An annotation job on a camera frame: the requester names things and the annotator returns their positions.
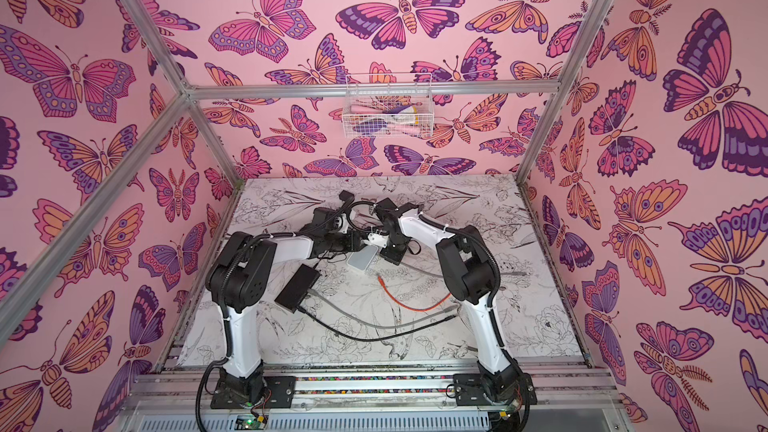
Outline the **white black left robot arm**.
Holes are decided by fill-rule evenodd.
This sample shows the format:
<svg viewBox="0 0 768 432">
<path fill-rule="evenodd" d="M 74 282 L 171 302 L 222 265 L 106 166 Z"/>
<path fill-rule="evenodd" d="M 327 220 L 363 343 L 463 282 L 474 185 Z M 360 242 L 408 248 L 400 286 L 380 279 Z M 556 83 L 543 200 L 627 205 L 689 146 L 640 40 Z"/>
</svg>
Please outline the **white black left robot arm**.
<svg viewBox="0 0 768 432">
<path fill-rule="evenodd" d="M 198 410 L 214 371 L 218 379 L 211 392 L 212 409 L 250 409 L 267 399 L 257 304 L 267 291 L 273 266 L 358 252 L 369 235 L 351 224 L 348 213 L 326 208 L 315 211 L 312 221 L 297 232 L 231 235 L 206 279 L 206 289 L 219 308 L 225 352 L 205 369 L 196 394 Z"/>
</svg>

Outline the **black power adapter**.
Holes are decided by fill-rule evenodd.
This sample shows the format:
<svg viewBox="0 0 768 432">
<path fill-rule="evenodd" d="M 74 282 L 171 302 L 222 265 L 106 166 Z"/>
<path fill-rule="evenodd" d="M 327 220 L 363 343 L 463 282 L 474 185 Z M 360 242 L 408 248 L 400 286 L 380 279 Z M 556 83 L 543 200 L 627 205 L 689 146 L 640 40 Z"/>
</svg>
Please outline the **black power adapter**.
<svg viewBox="0 0 768 432">
<path fill-rule="evenodd" d="M 357 199 L 352 192 L 346 190 L 339 193 L 339 200 L 342 202 L 341 217 L 350 228 L 362 231 L 372 230 L 382 225 L 375 212 L 375 202 Z"/>
</svg>

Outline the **white network switch box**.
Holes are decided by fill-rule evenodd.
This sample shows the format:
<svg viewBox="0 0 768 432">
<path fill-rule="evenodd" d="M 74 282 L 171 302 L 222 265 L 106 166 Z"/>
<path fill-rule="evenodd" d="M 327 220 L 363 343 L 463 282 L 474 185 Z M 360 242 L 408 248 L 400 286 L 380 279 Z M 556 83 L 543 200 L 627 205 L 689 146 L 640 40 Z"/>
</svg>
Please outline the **white network switch box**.
<svg viewBox="0 0 768 432">
<path fill-rule="evenodd" d="M 346 265 L 353 272 L 363 274 L 375 262 L 380 250 L 378 246 L 366 245 L 360 251 L 351 253 L 346 260 Z"/>
</svg>

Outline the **black network switch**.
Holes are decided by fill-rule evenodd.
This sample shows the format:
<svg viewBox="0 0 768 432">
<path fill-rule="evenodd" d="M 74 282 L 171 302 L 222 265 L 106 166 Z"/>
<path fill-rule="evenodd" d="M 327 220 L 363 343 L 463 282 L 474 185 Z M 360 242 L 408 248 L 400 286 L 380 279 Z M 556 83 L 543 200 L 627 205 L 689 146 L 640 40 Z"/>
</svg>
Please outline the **black network switch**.
<svg viewBox="0 0 768 432">
<path fill-rule="evenodd" d="M 300 265 L 276 296 L 275 303 L 295 313 L 319 278 L 320 272 L 316 268 Z"/>
</svg>

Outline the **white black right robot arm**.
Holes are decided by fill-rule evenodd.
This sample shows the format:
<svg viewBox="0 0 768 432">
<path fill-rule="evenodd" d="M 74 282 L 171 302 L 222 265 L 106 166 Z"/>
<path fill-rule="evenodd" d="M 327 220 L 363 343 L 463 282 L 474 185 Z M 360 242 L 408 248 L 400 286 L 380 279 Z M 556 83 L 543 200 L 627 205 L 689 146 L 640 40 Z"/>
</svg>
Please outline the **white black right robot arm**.
<svg viewBox="0 0 768 432">
<path fill-rule="evenodd" d="M 401 250 L 416 241 L 434 250 L 448 291 L 469 319 L 483 393 L 492 404 L 516 410 L 517 423 L 507 429 L 522 431 L 530 408 L 537 403 L 535 388 L 531 376 L 523 372 L 506 347 L 496 308 L 501 273 L 479 230 L 441 224 L 413 203 L 397 206 L 384 199 L 372 207 L 372 212 L 381 222 L 389 246 Z"/>
</svg>

